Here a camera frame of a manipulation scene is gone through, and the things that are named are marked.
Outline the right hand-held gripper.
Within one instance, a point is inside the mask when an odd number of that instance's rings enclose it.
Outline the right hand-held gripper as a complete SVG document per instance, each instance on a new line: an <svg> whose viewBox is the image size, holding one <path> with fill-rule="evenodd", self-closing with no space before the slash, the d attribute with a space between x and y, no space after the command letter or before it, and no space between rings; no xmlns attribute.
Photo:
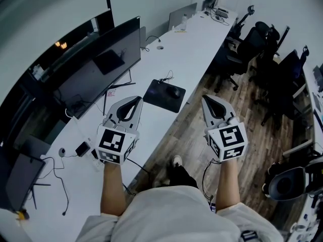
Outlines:
<svg viewBox="0 0 323 242"><path fill-rule="evenodd" d="M232 105L209 94L203 95L201 102L208 127L205 129L207 144L215 153L217 161L245 156L248 147L245 125L235 116Z"/></svg>

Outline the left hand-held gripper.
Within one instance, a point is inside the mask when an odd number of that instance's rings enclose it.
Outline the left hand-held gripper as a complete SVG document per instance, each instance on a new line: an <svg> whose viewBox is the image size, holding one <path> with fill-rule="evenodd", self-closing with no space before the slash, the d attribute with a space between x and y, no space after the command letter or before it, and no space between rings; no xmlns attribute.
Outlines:
<svg viewBox="0 0 323 242"><path fill-rule="evenodd" d="M139 140L142 106L140 96L124 98L111 106L106 122L97 130L94 148L100 161L117 165L125 162Z"/></svg>

